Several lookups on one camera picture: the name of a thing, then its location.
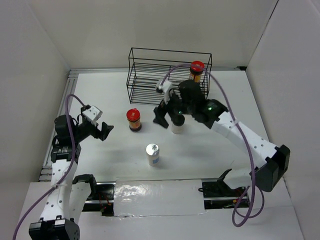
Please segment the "silver-lid white shaker bottle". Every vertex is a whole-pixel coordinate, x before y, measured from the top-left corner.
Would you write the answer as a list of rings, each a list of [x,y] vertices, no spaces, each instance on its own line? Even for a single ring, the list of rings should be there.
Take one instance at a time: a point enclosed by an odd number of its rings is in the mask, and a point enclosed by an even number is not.
[[[146,146],[145,149],[148,163],[150,166],[155,166],[160,161],[160,148],[155,143],[150,143]]]

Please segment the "black-cap white bottle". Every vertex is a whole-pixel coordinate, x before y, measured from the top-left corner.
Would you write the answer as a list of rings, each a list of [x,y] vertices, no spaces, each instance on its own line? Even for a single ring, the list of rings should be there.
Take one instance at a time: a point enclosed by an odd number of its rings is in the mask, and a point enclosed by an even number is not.
[[[181,134],[184,130],[185,118],[180,116],[171,121],[171,132],[174,134]]]

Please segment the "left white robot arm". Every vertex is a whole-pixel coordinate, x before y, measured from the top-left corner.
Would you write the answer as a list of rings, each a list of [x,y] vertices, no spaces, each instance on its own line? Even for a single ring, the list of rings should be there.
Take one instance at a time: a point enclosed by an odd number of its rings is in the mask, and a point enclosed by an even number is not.
[[[51,185],[44,209],[37,222],[29,225],[33,240],[78,240],[78,225],[85,201],[97,197],[99,187],[92,174],[75,175],[81,153],[81,141],[92,136],[104,141],[112,125],[98,119],[102,111],[96,106],[85,105],[80,109],[81,123],[74,123],[71,116],[61,115],[54,121],[56,136],[51,151]]]

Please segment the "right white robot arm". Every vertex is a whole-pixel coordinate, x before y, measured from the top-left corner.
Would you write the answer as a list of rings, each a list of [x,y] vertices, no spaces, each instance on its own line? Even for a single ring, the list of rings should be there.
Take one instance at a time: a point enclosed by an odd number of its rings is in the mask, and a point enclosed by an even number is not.
[[[169,115],[174,124],[182,125],[184,116],[190,115],[249,156],[248,168],[228,169],[218,178],[218,190],[223,196],[252,184],[269,193],[288,170],[291,151],[287,146],[277,146],[263,139],[233,117],[231,110],[221,102],[207,99],[193,80],[182,81],[178,85],[179,94],[168,80],[157,84],[156,91],[163,94],[163,100],[153,110],[154,123],[168,128],[165,116]]]

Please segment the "red-lid sauce jar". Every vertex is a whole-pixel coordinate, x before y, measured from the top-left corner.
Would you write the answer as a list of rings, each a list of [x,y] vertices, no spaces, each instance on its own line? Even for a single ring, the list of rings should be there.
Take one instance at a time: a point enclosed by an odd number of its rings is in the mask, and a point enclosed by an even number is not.
[[[189,74],[189,79],[193,80],[196,83],[201,82],[201,76],[202,73],[205,69],[205,64],[202,61],[193,61],[190,65],[190,74]]]
[[[141,114],[137,108],[129,109],[126,113],[129,129],[133,132],[138,132],[142,128]]]

